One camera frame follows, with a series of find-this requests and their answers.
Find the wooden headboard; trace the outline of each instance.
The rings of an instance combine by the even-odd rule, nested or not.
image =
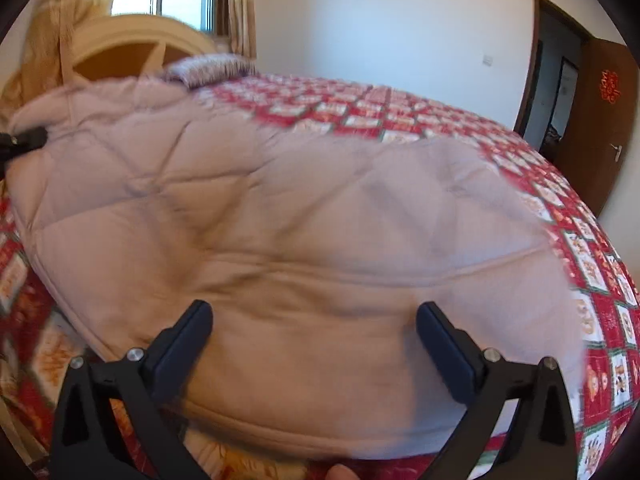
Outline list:
[[[172,18],[150,14],[104,16],[74,31],[71,77],[96,81],[139,76],[183,57],[217,51],[212,38]]]

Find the red patterned bedspread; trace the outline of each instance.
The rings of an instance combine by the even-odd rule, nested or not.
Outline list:
[[[640,400],[639,295],[593,214],[558,170],[500,124],[385,86],[264,75],[199,89],[194,97],[205,107],[224,102],[243,108],[257,121],[293,128],[301,135],[313,131],[381,142],[448,135],[475,146],[489,167],[508,179],[545,223],[574,286],[575,304],[567,308],[577,309],[588,347],[584,388],[572,399],[578,478],[584,480],[593,474]],[[86,351],[86,345],[58,313],[29,267],[7,207],[8,200],[4,200],[0,208],[0,394],[47,445],[66,364],[73,355]],[[142,466],[144,455],[138,452],[130,431],[129,436],[129,446]],[[500,443],[500,438],[492,440],[476,474],[490,466]],[[364,480],[414,480],[431,460],[422,456],[349,464]],[[224,478],[235,472],[256,473],[246,464],[230,466],[228,460],[225,464]],[[305,474],[320,479],[326,466],[306,465]],[[266,476],[286,476],[278,471],[276,466]]]

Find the curtain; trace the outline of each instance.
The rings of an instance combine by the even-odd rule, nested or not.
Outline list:
[[[231,51],[255,59],[254,0],[228,0]]]
[[[37,0],[20,69],[0,96],[0,122],[21,106],[70,80],[70,41],[85,20],[111,13],[113,0]]]

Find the door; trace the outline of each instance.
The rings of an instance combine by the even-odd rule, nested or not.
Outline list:
[[[638,66],[629,49],[612,41],[587,41],[554,163],[596,216],[625,159],[637,105]]]

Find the red chinese character decoration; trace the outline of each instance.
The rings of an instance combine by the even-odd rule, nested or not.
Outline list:
[[[600,80],[600,95],[605,101],[610,102],[612,105],[616,103],[620,97],[620,90],[618,90],[618,74],[611,70],[603,70],[602,79]]]

